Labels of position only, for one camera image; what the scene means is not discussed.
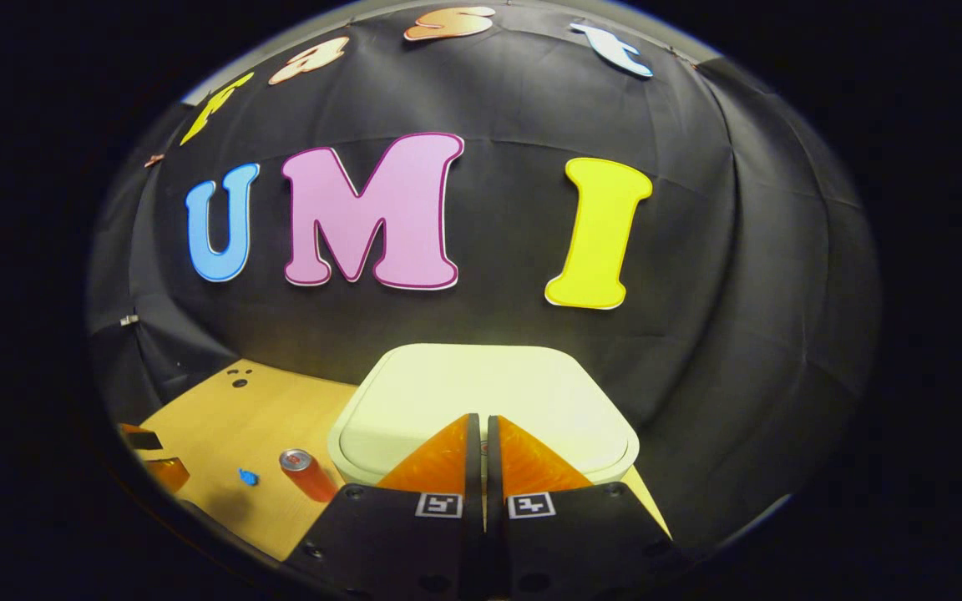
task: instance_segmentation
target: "wooden table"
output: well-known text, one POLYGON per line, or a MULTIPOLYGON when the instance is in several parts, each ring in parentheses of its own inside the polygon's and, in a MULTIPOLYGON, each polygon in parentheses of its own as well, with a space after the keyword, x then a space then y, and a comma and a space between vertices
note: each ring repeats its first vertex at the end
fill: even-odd
MULTIPOLYGON (((281 474, 278 457, 284 449, 305 449, 342 486, 326 445, 355 388, 240 359, 146 419, 140 426, 154 431, 163 449, 137 453, 141 459, 180 457, 191 477, 177 498, 284 560, 325 503, 311 501, 281 474), (237 387, 234 381, 246 384, 237 387), (257 486, 241 480, 240 468, 259 475, 257 486)), ((622 482, 669 535, 637 469, 631 467, 622 482)))

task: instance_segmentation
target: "yellow letter i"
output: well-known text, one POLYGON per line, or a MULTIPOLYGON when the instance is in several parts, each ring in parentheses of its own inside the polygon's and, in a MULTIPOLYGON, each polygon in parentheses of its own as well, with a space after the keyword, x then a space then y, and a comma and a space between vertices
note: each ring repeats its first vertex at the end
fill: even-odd
POLYGON ((652 195, 652 181, 614 160, 572 159, 566 175, 577 186, 577 217, 562 273, 544 288, 553 305, 614 309, 625 300, 619 282, 637 203, 652 195))

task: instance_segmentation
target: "red can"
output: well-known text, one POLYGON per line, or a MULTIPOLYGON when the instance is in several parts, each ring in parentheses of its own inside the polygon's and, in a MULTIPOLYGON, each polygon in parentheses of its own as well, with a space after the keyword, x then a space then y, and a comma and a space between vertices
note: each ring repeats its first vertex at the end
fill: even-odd
POLYGON ((306 493, 309 498, 320 503, 332 501, 337 495, 337 486, 325 474, 324 469, 309 452, 302 449, 287 449, 280 457, 281 471, 306 493))

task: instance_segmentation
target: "orange object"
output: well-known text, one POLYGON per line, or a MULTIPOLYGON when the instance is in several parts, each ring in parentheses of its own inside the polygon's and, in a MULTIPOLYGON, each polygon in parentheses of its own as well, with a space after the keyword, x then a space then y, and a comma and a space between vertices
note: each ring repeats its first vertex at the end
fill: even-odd
POLYGON ((566 491, 592 482, 544 442, 504 416, 499 419, 504 501, 510 495, 566 491))
POLYGON ((464 415, 421 444, 392 469, 378 487, 397 491, 466 493, 466 430, 464 415))
POLYGON ((191 477, 187 469, 184 469, 184 463, 179 457, 144 461, 144 464, 146 468, 148 468, 150 475, 154 476, 158 482, 161 482, 161 486, 164 486, 165 490, 173 494, 176 494, 176 491, 179 491, 180 488, 184 486, 184 483, 188 482, 188 478, 191 477))
POLYGON ((425 13, 416 20, 416 26, 403 32, 409 42, 418 39, 458 38, 473 35, 492 27, 491 17, 496 11, 489 7, 440 8, 425 13))
POLYGON ((336 484, 305 450, 287 449, 281 454, 280 467, 284 475, 314 501, 328 503, 337 495, 336 484))

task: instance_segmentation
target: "white lid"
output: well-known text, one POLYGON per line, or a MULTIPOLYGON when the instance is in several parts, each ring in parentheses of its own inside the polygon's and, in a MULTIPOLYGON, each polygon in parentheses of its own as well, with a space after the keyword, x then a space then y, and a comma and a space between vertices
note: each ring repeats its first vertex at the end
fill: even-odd
POLYGON ((542 346, 408 345, 385 354, 329 433, 344 477, 374 483, 429 437, 477 413, 518 423, 592 482, 636 460, 633 427, 581 365, 542 346))

